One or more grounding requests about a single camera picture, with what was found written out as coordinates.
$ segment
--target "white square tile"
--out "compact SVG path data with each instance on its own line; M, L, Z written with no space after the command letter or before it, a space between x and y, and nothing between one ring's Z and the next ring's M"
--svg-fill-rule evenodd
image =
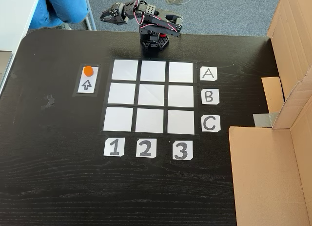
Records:
M170 62L169 82L193 83L193 63Z
M194 134L194 112L168 110L168 133Z
M131 132L133 108L108 107L106 108L104 131Z
M134 83L111 83L108 103L133 104L136 85Z
M168 106L194 107L194 89L190 85L170 85Z
M142 61L141 81L165 82L166 62Z
M122 81L137 80L138 60L119 60L114 61L112 79Z
M139 105L164 105L164 85L140 84L138 93Z
M136 132L163 133L164 111L157 109L137 109Z

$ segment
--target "chair leg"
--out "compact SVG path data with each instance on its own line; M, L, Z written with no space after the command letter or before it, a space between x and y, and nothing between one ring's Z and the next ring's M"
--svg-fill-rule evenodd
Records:
M91 28L91 25L90 25L90 21L89 21L88 16L86 17L85 20L86 20L86 23L87 23L88 30L89 30L89 31L92 31L92 28Z
M96 24L95 24L95 22L94 22L94 18L93 18L91 6L90 6L90 3L89 3L89 0L86 0L86 1L87 1L88 9L89 9L89 15L90 15L90 20L91 20L91 25L92 25L93 30L96 31L96 30L97 30L97 27L96 27Z

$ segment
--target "3x3 grid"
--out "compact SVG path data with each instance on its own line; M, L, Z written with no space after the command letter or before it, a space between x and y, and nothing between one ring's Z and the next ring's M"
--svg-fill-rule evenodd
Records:
M193 63L115 60L111 75L104 131L195 134Z

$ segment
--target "number 2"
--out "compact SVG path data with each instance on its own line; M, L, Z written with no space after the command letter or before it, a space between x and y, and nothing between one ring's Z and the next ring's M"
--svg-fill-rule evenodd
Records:
M150 150L150 148L152 147L152 143L150 142L150 141L148 141L148 140L144 140L144 141L141 141L140 143L139 143L139 145L140 146L142 146L142 145L146 145L146 150L144 151L144 152L141 152L140 153L140 156L150 156L151 155L151 153L148 153L148 151Z

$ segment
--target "cardboard flap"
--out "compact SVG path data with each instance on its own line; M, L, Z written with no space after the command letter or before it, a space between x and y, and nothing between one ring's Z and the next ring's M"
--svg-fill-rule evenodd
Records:
M264 77L261 79L269 112L279 112L284 103L279 77Z
M310 226L290 130L229 135L237 226Z

